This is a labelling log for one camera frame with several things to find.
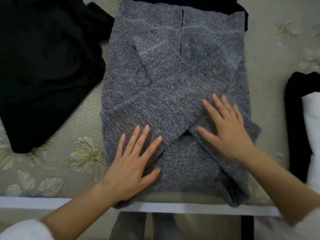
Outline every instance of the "knit texture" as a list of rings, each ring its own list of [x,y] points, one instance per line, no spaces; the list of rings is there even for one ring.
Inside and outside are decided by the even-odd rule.
[[[106,60],[103,133],[110,165],[123,133],[150,126],[145,148],[162,136],[146,172],[161,168],[153,192],[190,191],[221,196],[231,206],[247,198],[246,171],[208,145],[196,131],[216,128],[202,105],[226,94],[237,104],[252,141],[244,60],[244,14],[123,0]]]

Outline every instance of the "black garment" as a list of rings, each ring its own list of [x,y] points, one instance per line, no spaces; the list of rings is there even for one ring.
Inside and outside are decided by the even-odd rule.
[[[41,146],[102,80],[113,22],[82,0],[0,0],[0,118],[14,152]]]
[[[303,117],[302,97],[320,92],[320,74],[294,72],[289,78],[284,105],[290,152],[290,172],[306,183],[312,154]]]
[[[235,12],[245,13],[245,30],[248,30],[248,16],[247,11],[237,3],[237,0],[133,0],[148,3],[167,3],[170,5],[187,6],[197,8],[202,11],[215,11],[227,15]]]

